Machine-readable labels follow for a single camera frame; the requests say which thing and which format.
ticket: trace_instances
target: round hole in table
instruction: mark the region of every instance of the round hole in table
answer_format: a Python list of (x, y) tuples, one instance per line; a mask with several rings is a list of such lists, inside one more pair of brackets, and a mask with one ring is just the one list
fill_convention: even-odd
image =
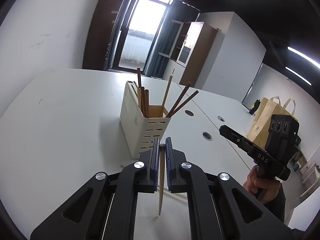
[(218, 115), (218, 119), (219, 119), (221, 122), (224, 122), (224, 119), (223, 119), (220, 115)]
[(195, 114), (189, 110), (184, 111), (187, 115), (194, 116)]
[(202, 133), (202, 136), (204, 139), (208, 140), (208, 141), (211, 141), (212, 140), (212, 136), (210, 133), (207, 133), (207, 132), (203, 132)]

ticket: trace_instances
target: white plastic container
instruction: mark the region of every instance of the white plastic container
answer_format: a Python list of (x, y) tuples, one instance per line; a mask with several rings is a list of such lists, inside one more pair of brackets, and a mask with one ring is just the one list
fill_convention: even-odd
[(140, 158), (140, 154), (153, 147), (155, 138), (161, 139), (170, 118), (159, 116), (161, 106), (149, 106), (149, 116), (143, 116), (136, 96), (137, 88), (132, 81), (127, 81), (121, 107), (120, 121), (127, 140), (131, 156)]

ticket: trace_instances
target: glass cabinet door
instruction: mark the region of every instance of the glass cabinet door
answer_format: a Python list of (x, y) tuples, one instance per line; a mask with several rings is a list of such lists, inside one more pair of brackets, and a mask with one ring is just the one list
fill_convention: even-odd
[(183, 42), (182, 48), (180, 50), (180, 53), (177, 59), (177, 63), (179, 63), (184, 67), (188, 64), (188, 60), (197, 42), (202, 25), (203, 23), (198, 23), (198, 22), (193, 22), (190, 25), (187, 36)]

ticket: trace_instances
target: hand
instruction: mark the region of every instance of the hand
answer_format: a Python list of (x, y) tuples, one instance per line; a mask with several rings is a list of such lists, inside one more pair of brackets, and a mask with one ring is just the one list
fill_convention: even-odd
[(243, 184), (243, 187), (254, 197), (256, 197), (255, 194), (258, 192), (258, 188), (266, 188), (267, 191), (260, 200), (260, 202), (264, 205), (278, 195), (280, 181), (276, 179), (260, 179), (257, 177), (257, 165), (255, 165), (249, 172), (247, 181)]

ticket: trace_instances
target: brown door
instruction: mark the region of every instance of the brown door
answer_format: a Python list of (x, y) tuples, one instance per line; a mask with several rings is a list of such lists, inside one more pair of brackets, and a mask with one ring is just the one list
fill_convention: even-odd
[(94, 10), (83, 56), (83, 69), (103, 70), (112, 28), (123, 0), (99, 0)]

